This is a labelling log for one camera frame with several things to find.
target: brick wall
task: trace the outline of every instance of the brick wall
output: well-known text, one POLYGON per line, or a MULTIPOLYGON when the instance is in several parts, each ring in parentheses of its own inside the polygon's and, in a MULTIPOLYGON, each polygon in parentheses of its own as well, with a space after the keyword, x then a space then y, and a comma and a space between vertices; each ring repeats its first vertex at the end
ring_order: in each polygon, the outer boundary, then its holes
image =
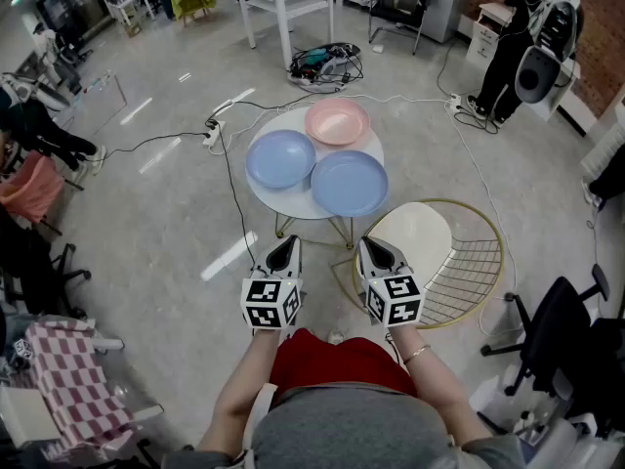
MULTIPOLYGON (((584 29, 577 47, 582 78, 573 92, 600 116, 625 84, 625 0, 581 0, 584 29)), ((503 0, 467 0, 465 14, 479 15, 479 4, 503 0)))

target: pink plate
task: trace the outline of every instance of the pink plate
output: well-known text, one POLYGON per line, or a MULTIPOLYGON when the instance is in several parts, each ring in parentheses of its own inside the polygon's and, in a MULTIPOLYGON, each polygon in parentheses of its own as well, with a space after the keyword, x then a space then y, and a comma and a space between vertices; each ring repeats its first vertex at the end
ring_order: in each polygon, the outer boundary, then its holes
POLYGON ((371 125, 364 108, 349 99, 324 99, 306 112, 306 133, 326 145, 350 145, 371 125))

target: bracelet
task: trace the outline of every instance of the bracelet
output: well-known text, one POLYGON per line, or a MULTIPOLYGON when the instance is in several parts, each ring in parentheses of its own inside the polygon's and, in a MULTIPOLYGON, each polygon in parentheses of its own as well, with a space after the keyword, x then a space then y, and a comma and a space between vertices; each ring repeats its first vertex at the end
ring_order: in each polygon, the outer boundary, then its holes
POLYGON ((430 344, 426 344, 425 346, 417 349, 414 353, 412 353, 412 355, 410 355, 408 358, 406 358, 403 361, 403 364, 408 364, 408 362, 410 360, 412 360, 413 358, 417 358, 421 353, 423 353, 426 349, 430 349, 432 346, 430 344))

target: pink chair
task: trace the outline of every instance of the pink chair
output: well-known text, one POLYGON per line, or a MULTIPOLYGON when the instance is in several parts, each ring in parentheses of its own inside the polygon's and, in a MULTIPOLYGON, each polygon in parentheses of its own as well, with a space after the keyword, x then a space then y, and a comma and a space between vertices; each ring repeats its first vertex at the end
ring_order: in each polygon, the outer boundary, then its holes
POLYGON ((0 203, 8 212, 20 215, 31 223, 41 223, 61 235, 45 219, 48 209, 63 188, 63 181, 83 191, 82 187, 57 173, 51 158, 31 151, 17 173, 0 183, 0 203))

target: round white table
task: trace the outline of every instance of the round white table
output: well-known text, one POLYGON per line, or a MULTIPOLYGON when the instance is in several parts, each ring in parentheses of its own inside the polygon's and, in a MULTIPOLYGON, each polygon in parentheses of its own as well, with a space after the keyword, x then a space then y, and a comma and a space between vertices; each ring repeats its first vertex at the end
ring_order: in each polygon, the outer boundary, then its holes
MULTIPOLYGON (((291 111, 287 111, 282 113, 280 116, 277 116, 273 120, 269 121, 265 126, 263 126, 252 142, 250 146, 259 139, 263 137, 268 132, 272 132, 274 130, 296 130, 297 132, 301 132, 302 134, 307 135, 309 139, 312 141, 314 145, 315 153, 316 153, 316 161, 318 162, 328 154, 340 151, 344 149, 352 149, 356 151, 366 152, 367 154, 373 156, 376 160, 378 160, 384 166, 384 151, 382 150, 382 144, 380 143, 380 139, 373 131, 373 129, 369 129, 369 131, 360 137, 355 143, 347 145, 347 146, 328 146, 324 143, 319 142, 317 139, 312 138, 306 134, 305 126, 304 126, 304 118, 306 116, 306 111, 308 111, 309 107, 301 107, 299 109, 293 109, 291 111)), ((324 208, 322 208, 313 198, 313 190, 311 188, 311 174, 304 179, 301 183, 292 186, 291 188, 274 190, 271 188, 266 188, 261 184, 257 183, 246 171, 247 182, 250 185, 252 192, 271 210, 275 212, 275 234, 278 237, 284 236, 284 231, 288 228, 296 219, 327 219, 330 224, 337 230, 337 232, 343 237, 343 239, 347 242, 348 248, 353 247, 353 235, 350 234, 350 237, 345 237, 344 232, 340 230, 339 227, 332 221, 333 214, 328 212, 324 208), (277 226, 278 223, 278 215, 283 215, 287 219, 285 223, 279 228, 277 226)), ((313 241, 314 243, 322 243, 322 244, 331 244, 336 246, 334 243, 325 243, 322 241, 313 241)))

